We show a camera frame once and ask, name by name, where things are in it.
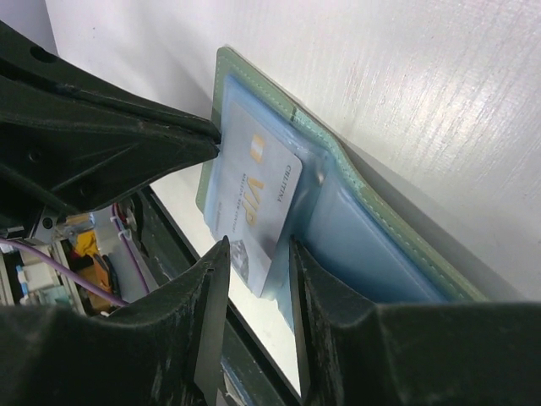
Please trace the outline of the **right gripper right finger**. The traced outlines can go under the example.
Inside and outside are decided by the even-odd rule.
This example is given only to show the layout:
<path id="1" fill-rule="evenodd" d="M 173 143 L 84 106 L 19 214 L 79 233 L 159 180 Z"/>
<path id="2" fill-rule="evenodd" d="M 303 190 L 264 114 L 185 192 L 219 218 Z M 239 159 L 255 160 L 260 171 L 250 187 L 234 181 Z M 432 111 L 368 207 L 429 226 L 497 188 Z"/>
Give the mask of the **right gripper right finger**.
<path id="1" fill-rule="evenodd" d="M 302 404 L 539 404 L 539 304 L 376 304 L 296 239 L 289 266 Z"/>

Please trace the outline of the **green card holder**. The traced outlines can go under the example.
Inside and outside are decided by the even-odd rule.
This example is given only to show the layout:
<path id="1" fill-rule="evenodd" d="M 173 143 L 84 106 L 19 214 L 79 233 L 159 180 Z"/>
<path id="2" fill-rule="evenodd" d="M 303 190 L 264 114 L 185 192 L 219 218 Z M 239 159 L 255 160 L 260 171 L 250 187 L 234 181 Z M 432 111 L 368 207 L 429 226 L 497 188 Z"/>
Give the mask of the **green card holder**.
<path id="1" fill-rule="evenodd" d="M 303 164 L 269 276 L 257 296 L 275 300 L 293 331 L 287 249 L 292 236 L 300 238 L 334 276 L 378 302 L 484 299 L 369 187 L 323 124 L 237 52 L 222 47 L 216 54 L 212 108 L 212 121 L 221 135 L 229 101 L 260 103 L 290 125 L 289 144 Z M 203 166 L 199 181 L 196 203 L 204 218 L 216 161 Z"/>

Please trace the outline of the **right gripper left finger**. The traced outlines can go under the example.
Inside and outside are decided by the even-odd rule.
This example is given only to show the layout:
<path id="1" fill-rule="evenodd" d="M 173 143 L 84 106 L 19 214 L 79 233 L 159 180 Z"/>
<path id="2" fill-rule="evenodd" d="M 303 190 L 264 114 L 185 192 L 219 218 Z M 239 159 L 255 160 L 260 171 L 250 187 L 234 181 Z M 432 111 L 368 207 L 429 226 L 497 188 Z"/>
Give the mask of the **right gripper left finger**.
<path id="1" fill-rule="evenodd" d="M 230 244 L 219 242 L 230 277 Z M 143 299 L 107 317 L 61 306 L 2 307 L 2 404 L 162 405 L 158 317 Z"/>

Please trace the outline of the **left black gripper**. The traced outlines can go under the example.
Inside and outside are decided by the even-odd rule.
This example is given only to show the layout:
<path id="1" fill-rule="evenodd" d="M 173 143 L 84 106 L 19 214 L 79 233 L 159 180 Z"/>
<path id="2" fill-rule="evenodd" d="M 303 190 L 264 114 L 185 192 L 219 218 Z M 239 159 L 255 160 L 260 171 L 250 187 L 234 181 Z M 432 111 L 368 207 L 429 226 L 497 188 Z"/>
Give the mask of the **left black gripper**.
<path id="1" fill-rule="evenodd" d="M 1 237 L 57 239 L 68 214 L 108 206 L 217 154 L 212 123 L 195 126 L 1 124 Z"/>

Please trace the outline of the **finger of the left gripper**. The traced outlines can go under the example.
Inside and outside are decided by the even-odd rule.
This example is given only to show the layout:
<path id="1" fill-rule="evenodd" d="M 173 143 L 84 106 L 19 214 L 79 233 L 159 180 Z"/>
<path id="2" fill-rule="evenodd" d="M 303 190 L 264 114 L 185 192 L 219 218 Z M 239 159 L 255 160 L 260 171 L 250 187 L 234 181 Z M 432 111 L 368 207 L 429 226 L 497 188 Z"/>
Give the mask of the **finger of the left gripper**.
<path id="1" fill-rule="evenodd" d="M 207 118 L 147 100 L 102 80 L 45 51 L 1 23 L 1 90 L 28 102 L 77 101 L 102 111 L 171 125 L 219 143 L 221 135 Z"/>

